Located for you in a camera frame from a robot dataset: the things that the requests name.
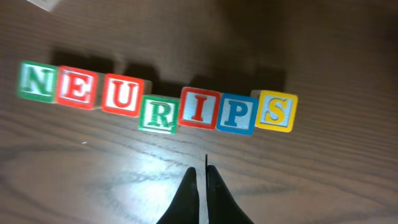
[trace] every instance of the yellow block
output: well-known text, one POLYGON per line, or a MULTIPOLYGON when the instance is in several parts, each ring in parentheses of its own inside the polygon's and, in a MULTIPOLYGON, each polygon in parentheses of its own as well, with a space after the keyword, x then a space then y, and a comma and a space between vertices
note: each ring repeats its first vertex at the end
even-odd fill
POLYGON ((261 90, 256 127, 291 132, 298 100, 296 95, 261 90))

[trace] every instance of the red block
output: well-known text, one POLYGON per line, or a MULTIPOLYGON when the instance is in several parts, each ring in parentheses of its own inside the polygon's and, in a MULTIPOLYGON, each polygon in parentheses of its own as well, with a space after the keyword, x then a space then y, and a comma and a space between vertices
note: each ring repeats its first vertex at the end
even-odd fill
POLYGON ((124 75, 106 74, 102 110, 138 117, 144 94, 144 80, 124 75))
POLYGON ((178 124, 188 127, 215 129, 220 110, 221 93, 184 87, 181 92, 178 124))
POLYGON ((61 66, 55 101, 65 106, 93 110, 97 81, 98 75, 95 72, 61 66))

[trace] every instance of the table surface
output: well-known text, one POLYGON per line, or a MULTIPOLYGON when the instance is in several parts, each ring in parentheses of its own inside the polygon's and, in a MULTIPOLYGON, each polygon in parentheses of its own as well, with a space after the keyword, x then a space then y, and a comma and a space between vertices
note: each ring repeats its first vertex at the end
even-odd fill
POLYGON ((205 154, 254 223, 398 222, 394 0, 0 0, 0 223, 155 223, 205 154), (21 60, 298 95, 291 133, 245 137, 19 99, 21 60))

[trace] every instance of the blue block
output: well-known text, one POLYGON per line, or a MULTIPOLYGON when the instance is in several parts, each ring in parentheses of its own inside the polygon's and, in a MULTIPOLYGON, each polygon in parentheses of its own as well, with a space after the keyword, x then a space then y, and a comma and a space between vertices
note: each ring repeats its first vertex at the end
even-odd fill
POLYGON ((253 97, 223 94, 218 113, 217 130, 252 135, 258 107, 259 100, 253 97))

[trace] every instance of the wooden table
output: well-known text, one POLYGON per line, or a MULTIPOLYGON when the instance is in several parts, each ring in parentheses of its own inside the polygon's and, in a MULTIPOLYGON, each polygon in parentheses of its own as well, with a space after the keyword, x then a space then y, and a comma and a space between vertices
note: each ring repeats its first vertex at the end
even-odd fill
POLYGON ((255 223, 398 222, 394 1, 0 1, 0 223, 155 223, 205 154, 255 223), (294 130, 252 137, 16 96, 21 60, 248 95, 298 95, 294 130))

